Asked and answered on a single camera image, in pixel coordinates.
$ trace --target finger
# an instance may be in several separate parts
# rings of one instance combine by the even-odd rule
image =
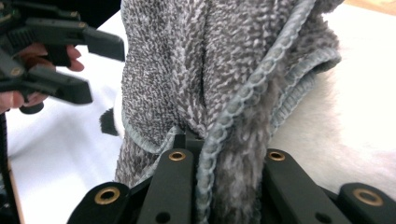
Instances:
[[[23,97],[17,91],[6,91],[0,93],[0,106],[2,108],[18,108],[23,105]]]
[[[48,55],[46,48],[43,44],[33,43],[26,49],[21,50],[20,56],[23,57],[25,55],[32,54],[35,56],[45,56]]]
[[[48,61],[46,59],[36,57],[34,55],[25,56],[23,59],[25,61],[25,66],[27,68],[32,68],[35,65],[40,64],[40,65],[47,66],[48,68],[51,68],[52,70],[55,70],[55,66],[50,61]]]
[[[45,99],[47,99],[48,95],[44,95],[39,92],[34,92],[30,94],[27,98],[29,100],[29,103],[23,104],[24,106],[32,106],[32,105],[37,105],[43,102]]]
[[[0,114],[3,114],[7,110],[8,110],[8,108],[0,106]]]
[[[70,59],[77,59],[77,58],[81,57],[81,53],[73,45],[67,45],[66,51],[67,51],[67,55],[69,55]]]
[[[74,72],[81,72],[84,70],[84,64],[77,60],[70,60],[70,67],[68,67],[69,70],[74,71]]]

